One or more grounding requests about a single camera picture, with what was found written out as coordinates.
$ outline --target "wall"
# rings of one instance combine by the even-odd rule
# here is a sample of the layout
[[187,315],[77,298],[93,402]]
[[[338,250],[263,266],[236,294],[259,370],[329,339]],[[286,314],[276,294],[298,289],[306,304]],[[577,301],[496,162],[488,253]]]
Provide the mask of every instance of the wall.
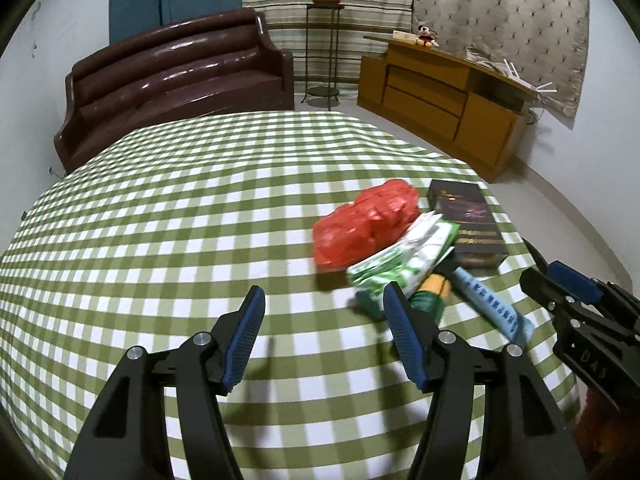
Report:
[[589,53],[575,121],[545,111],[518,156],[593,225],[637,292],[640,43],[612,0],[590,0]]
[[37,0],[0,57],[0,251],[20,216],[62,174],[53,136],[65,75],[109,43],[109,0]]

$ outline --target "green and white gingham tablecloth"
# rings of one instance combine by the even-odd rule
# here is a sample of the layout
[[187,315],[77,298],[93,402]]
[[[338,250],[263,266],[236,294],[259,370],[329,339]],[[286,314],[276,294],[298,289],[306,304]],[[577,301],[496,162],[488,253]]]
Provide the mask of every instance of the green and white gingham tablecloth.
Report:
[[[317,276],[311,229],[357,193],[402,178],[478,182],[510,256],[486,283],[537,329],[528,356],[568,416],[571,372],[552,354],[545,311],[518,286],[533,264],[464,163],[339,112],[260,112],[137,130],[48,190],[0,264],[0,400],[31,452],[60,478],[91,406],[124,350],[178,347],[267,296],[244,380],[219,398],[244,477],[403,479],[430,404],[390,353],[385,322]],[[455,296],[442,325],[471,344],[504,338]],[[464,478],[478,466],[476,387]],[[174,474],[188,478],[175,390],[167,390]]]

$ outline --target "blue tube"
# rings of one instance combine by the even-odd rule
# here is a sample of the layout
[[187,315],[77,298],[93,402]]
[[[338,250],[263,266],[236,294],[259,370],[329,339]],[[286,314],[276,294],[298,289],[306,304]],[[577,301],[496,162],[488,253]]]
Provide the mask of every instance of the blue tube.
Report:
[[450,276],[451,283],[462,292],[477,312],[487,318],[512,343],[526,347],[531,338],[533,323],[507,303],[496,293],[476,280],[462,267]]

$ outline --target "cabinet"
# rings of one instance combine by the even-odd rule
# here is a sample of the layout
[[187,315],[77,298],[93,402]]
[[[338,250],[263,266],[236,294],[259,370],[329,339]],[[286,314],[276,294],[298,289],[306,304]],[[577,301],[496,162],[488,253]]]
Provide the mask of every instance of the cabinet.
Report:
[[362,57],[358,104],[495,180],[518,147],[535,91],[438,49],[395,40]]

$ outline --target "metal bolt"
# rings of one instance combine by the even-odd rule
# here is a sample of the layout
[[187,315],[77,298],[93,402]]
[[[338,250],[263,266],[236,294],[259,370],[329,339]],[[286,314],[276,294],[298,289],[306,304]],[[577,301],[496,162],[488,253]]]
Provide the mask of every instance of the metal bolt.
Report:
[[198,332],[193,336],[193,343],[198,346],[204,346],[211,341],[211,334],[209,332]]
[[144,352],[145,349],[142,348],[142,346],[132,346],[127,350],[127,357],[132,361],[135,361],[136,359],[140,359]]
[[522,355],[522,348],[511,343],[510,345],[507,345],[507,353],[511,357],[520,357]]
[[443,330],[438,334],[438,339],[444,344],[450,345],[456,340],[456,335],[453,332],[449,332],[449,330]]

